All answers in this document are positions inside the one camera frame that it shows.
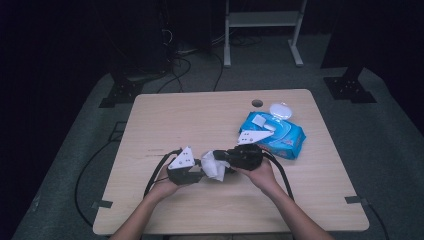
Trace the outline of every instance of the power cord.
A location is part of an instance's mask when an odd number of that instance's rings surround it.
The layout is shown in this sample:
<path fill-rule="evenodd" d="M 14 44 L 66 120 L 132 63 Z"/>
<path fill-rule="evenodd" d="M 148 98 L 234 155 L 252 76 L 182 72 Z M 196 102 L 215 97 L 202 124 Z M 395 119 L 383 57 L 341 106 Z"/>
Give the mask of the power cord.
<path fill-rule="evenodd" d="M 162 91 L 162 89 L 163 88 L 165 88 L 166 87 L 166 85 L 168 85 L 169 83 L 171 83 L 171 82 L 173 82 L 173 81 L 175 81 L 175 80 L 177 80 L 178 82 L 179 82 L 179 84 L 180 84 L 180 90 L 181 91 L 183 91 L 183 89 L 182 89 L 182 84 L 181 84 L 181 81 L 180 81 L 180 77 L 182 77 L 182 76 L 184 76 L 185 74 L 187 74 L 189 71 L 190 71 L 190 69 L 191 69 L 191 63 L 190 63 L 190 61 L 188 61 L 187 59 L 184 59 L 184 58 L 178 58 L 179 60 L 182 60 L 182 61 L 184 61 L 184 62 L 186 62 L 187 64 L 188 64 L 188 68 L 182 73 L 182 74 L 180 74 L 180 75 L 176 75 L 175 73 L 174 73 L 174 71 L 173 71 L 173 74 L 174 74 L 174 78 L 172 78 L 172 79 L 170 79 L 170 80 L 168 80 L 167 82 L 165 82 L 158 90 L 157 90 L 157 92 L 156 93 L 160 93 L 160 91 Z"/>
<path fill-rule="evenodd" d="M 222 62 L 222 59 L 216 53 L 213 53 L 213 55 L 215 55 L 215 57 L 218 58 L 219 64 L 220 64 L 220 67 L 221 67 L 221 71 L 219 73 L 218 79 L 216 80 L 215 86 L 213 87 L 213 90 L 212 90 L 213 92 L 215 92 L 216 87 L 218 86 L 219 80 L 221 80 L 222 72 L 224 71 L 224 63 Z"/>
<path fill-rule="evenodd" d="M 87 167 L 90 165 L 90 163 L 93 162 L 93 160 L 96 158 L 96 156 L 103 150 L 105 149 L 107 146 L 109 146 L 110 143 L 112 142 L 120 142 L 121 138 L 123 136 L 123 131 L 117 130 L 119 124 L 125 124 L 126 122 L 123 121 L 118 121 L 115 123 L 115 127 L 112 131 L 112 133 L 109 135 L 109 139 L 107 141 L 107 143 L 105 145 L 103 145 L 99 150 L 97 150 L 91 157 L 90 159 L 87 161 L 87 163 L 84 165 L 84 167 L 82 168 L 78 179 L 77 179 L 77 183 L 75 184 L 75 189 L 74 189 L 74 203 L 75 203 L 75 208 L 77 209 L 78 214 L 80 215 L 80 217 L 84 220 L 85 223 L 87 223 L 88 226 L 93 227 L 93 223 L 91 223 L 88 218 L 84 215 L 84 213 L 81 211 L 81 208 L 79 206 L 78 203 L 78 188 L 79 188 L 79 183 L 81 181 L 81 178 L 85 172 L 85 170 L 87 169 Z"/>
<path fill-rule="evenodd" d="M 250 46 L 261 43 L 262 37 L 261 36 L 256 36 L 256 37 L 257 39 L 254 39 L 254 37 L 251 37 L 251 36 L 246 37 L 246 36 L 237 35 L 230 39 L 230 45 L 233 47 L 243 48 L 243 47 L 250 47 Z"/>
<path fill-rule="evenodd" d="M 281 166 L 281 164 L 277 161 L 277 159 L 274 157 L 274 155 L 272 155 L 271 152 L 263 150 L 264 156 L 266 158 L 268 158 L 269 160 L 271 160 L 271 162 L 278 168 L 278 170 L 280 171 L 281 177 L 283 177 L 283 181 L 284 181 L 284 185 L 286 185 L 286 189 L 287 189 L 287 195 L 289 195 L 289 197 L 294 201 L 294 196 L 293 196 L 293 192 L 291 190 L 290 187 L 290 183 L 289 183 L 289 179 L 287 178 L 286 172 L 284 171 L 283 166 Z"/>
<path fill-rule="evenodd" d="M 163 156 L 163 158 L 159 161 L 158 165 L 156 166 L 155 170 L 153 171 L 152 176 L 151 176 L 151 177 L 150 177 L 150 179 L 149 179 L 149 182 L 148 182 L 148 183 L 147 183 L 147 185 L 146 185 L 146 188 L 145 188 L 145 190 L 144 190 L 144 194 L 143 194 L 143 198 L 144 198 L 144 197 L 146 197 L 146 195 L 149 193 L 150 188 L 152 188 L 153 184 L 154 184 L 155 182 L 157 182 L 157 181 L 160 181 L 160 180 L 155 181 L 155 179 L 156 179 L 156 177 L 157 177 L 157 175 L 158 175 L 159 171 L 162 169 L 163 164 L 165 164 L 166 160 L 168 160 L 168 158 L 169 158 L 171 155 L 173 155 L 173 154 L 178 155 L 178 154 L 180 154 L 181 152 L 182 152 L 182 149 L 174 150 L 174 151 L 172 151 L 172 152 L 170 152 L 170 153 L 167 153 L 167 154 L 165 154 L 165 155 Z"/>
<path fill-rule="evenodd" d="M 358 196 L 358 198 L 362 206 L 368 206 L 371 209 L 371 211 L 374 213 L 374 215 L 377 217 L 377 220 L 380 223 L 381 228 L 383 229 L 385 239 L 389 240 L 390 238 L 389 238 L 389 233 L 387 232 L 386 225 L 384 224 L 383 219 L 375 210 L 374 206 L 370 202 L 368 202 L 366 198 L 362 198 L 361 196 Z"/>

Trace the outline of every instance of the dark background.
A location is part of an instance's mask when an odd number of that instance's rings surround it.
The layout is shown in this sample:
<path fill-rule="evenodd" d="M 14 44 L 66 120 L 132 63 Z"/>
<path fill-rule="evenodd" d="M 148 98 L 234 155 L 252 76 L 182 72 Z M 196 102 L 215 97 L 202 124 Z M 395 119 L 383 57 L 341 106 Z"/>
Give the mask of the dark background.
<path fill-rule="evenodd" d="M 173 28 L 176 39 L 202 47 L 223 34 L 223 0 L 175 0 L 165 15 L 157 14 L 163 11 L 160 1 L 100 2 L 0 3 L 2 239 L 14 233 L 85 99 L 109 72 L 111 61 L 149 72 L 166 71 L 169 53 L 162 48 L 160 26 Z M 252 10 L 284 10 L 299 4 L 247 2 Z M 244 1 L 232 2 L 235 9 L 243 6 Z M 301 31 L 332 32 L 323 67 L 345 67 L 359 59 L 384 79 L 421 132 L 422 6 L 420 1 L 310 0 Z M 136 14 L 137 9 L 143 14 Z M 143 22 L 140 28 L 134 25 L 137 21 Z M 184 22 L 192 22 L 184 25 L 192 29 L 181 27 Z"/>

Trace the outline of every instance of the metal stand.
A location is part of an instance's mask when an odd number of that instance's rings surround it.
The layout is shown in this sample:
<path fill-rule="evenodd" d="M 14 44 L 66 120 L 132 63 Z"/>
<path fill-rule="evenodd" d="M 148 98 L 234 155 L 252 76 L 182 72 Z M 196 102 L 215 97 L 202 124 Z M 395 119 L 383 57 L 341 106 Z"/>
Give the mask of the metal stand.
<path fill-rule="evenodd" d="M 336 100 L 350 100 L 352 103 L 376 103 L 372 94 L 362 87 L 358 80 L 362 66 L 348 67 L 342 77 L 325 77 L 324 81 Z"/>
<path fill-rule="evenodd" d="M 288 40 L 297 67 L 303 66 L 303 61 L 297 50 L 297 39 L 302 25 L 307 0 L 302 1 L 300 11 L 280 12 L 234 12 L 230 13 L 229 0 L 226 1 L 225 16 L 225 45 L 224 66 L 231 67 L 230 51 L 230 28 L 231 27 L 272 27 L 272 26 L 294 26 L 293 39 Z"/>
<path fill-rule="evenodd" d="M 135 98 L 141 93 L 143 84 L 133 83 L 125 77 L 119 64 L 111 61 L 109 71 L 114 84 L 107 98 L 103 98 L 99 108 L 113 108 L 116 103 L 134 103 Z"/>

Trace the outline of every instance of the blue package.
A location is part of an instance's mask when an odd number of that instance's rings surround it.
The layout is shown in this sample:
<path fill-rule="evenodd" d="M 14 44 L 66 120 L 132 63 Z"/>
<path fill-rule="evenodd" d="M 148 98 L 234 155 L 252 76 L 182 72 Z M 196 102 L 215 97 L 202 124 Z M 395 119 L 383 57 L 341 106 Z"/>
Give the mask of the blue package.
<path fill-rule="evenodd" d="M 303 129 L 287 120 L 265 112 L 251 112 L 241 125 L 240 132 L 273 131 L 274 134 L 262 139 L 256 144 L 262 149 L 285 159 L 296 159 L 306 139 Z"/>

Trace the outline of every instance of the black cable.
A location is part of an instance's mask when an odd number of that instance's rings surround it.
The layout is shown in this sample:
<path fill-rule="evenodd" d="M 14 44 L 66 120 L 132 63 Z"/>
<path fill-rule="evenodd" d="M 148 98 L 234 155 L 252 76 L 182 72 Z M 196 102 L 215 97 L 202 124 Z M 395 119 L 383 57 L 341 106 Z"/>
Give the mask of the black cable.
<path fill-rule="evenodd" d="M 190 71 L 190 69 L 191 69 L 191 63 L 190 63 L 190 61 L 188 61 L 187 59 L 184 59 L 184 58 L 180 58 L 180 60 L 183 60 L 183 61 L 185 61 L 187 64 L 188 64 L 188 68 L 181 74 L 181 75 L 178 75 L 178 76 L 176 76 L 176 77 L 174 77 L 174 78 L 172 78 L 171 80 L 168 80 L 167 82 L 165 82 L 160 88 L 159 88 L 159 90 L 156 92 L 156 93 L 160 93 L 160 91 L 164 88 L 164 87 L 166 87 L 166 85 L 168 85 L 169 83 L 171 83 L 172 81 L 175 81 L 175 80 L 179 80 L 179 78 L 180 77 L 182 77 L 182 76 L 184 76 L 186 73 L 188 73 L 189 71 Z"/>
<path fill-rule="evenodd" d="M 168 160 L 168 158 L 172 155 L 172 154 L 180 154 L 183 150 L 179 149 L 179 150 L 174 150 L 170 153 L 167 153 L 163 156 L 163 158 L 160 160 L 160 162 L 158 163 L 158 165 L 155 168 L 155 171 L 153 171 L 152 176 L 150 177 L 149 182 L 146 185 L 146 189 L 144 190 L 144 195 L 143 198 L 149 193 L 150 188 L 152 187 L 152 185 L 155 183 L 155 179 L 156 176 L 158 175 L 159 171 L 161 170 L 163 164 L 166 162 L 166 160 Z"/>
<path fill-rule="evenodd" d="M 272 155 L 272 153 L 265 151 L 264 156 L 271 160 L 272 163 L 274 163 L 275 166 L 277 166 L 278 170 L 280 170 L 281 176 L 283 177 L 284 184 L 286 185 L 287 194 L 289 197 L 294 201 L 293 192 L 290 187 L 289 179 L 287 178 L 286 172 L 284 171 L 283 166 L 277 161 L 277 159 Z"/>
<path fill-rule="evenodd" d="M 174 68 L 171 69 L 172 75 L 177 78 L 178 84 L 180 85 L 180 92 L 184 92 L 183 84 L 181 83 L 180 77 L 175 74 Z"/>
<path fill-rule="evenodd" d="M 84 165 L 83 169 L 81 170 L 78 179 L 77 179 L 77 183 L 75 185 L 75 189 L 74 189 L 74 203 L 75 203 L 75 207 L 77 209 L 78 214 L 81 216 L 81 218 L 84 220 L 84 222 L 86 222 L 90 227 L 93 227 L 93 224 L 87 219 L 87 217 L 83 214 L 83 212 L 81 211 L 81 208 L 79 206 L 78 203 L 78 187 L 79 187 L 79 183 L 81 180 L 82 175 L 84 174 L 85 170 L 87 169 L 87 167 L 90 165 L 90 163 L 94 160 L 94 158 L 103 150 L 105 149 L 110 143 L 112 142 L 119 142 L 118 139 L 120 139 L 122 137 L 123 134 L 118 135 L 117 137 L 113 138 L 113 139 L 109 139 L 108 142 L 103 145 L 99 150 L 97 150 L 92 156 L 91 158 L 87 161 L 87 163 Z"/>
<path fill-rule="evenodd" d="M 386 225 L 384 225 L 383 219 L 381 219 L 380 215 L 377 213 L 377 211 L 374 209 L 371 203 L 368 203 L 368 207 L 370 207 L 371 211 L 377 217 L 378 221 L 380 222 L 381 228 L 383 228 L 384 236 L 386 237 L 387 240 L 389 240 L 390 239 L 389 233 L 387 232 Z"/>
<path fill-rule="evenodd" d="M 216 87 L 218 86 L 219 80 L 221 80 L 222 72 L 224 71 L 224 63 L 222 62 L 221 58 L 216 53 L 213 53 L 213 55 L 215 55 L 215 57 L 218 58 L 219 64 L 221 66 L 221 71 L 219 73 L 218 79 L 215 82 L 215 86 L 213 87 L 213 90 L 212 90 L 213 92 L 215 92 Z"/>
<path fill-rule="evenodd" d="M 243 48 L 243 47 L 250 47 L 262 42 L 261 36 L 256 36 L 259 40 L 255 40 L 253 37 L 245 37 L 245 36 L 242 36 L 242 37 L 243 38 L 241 38 L 240 36 L 234 36 L 233 38 L 231 38 L 231 42 L 230 42 L 231 46 Z"/>

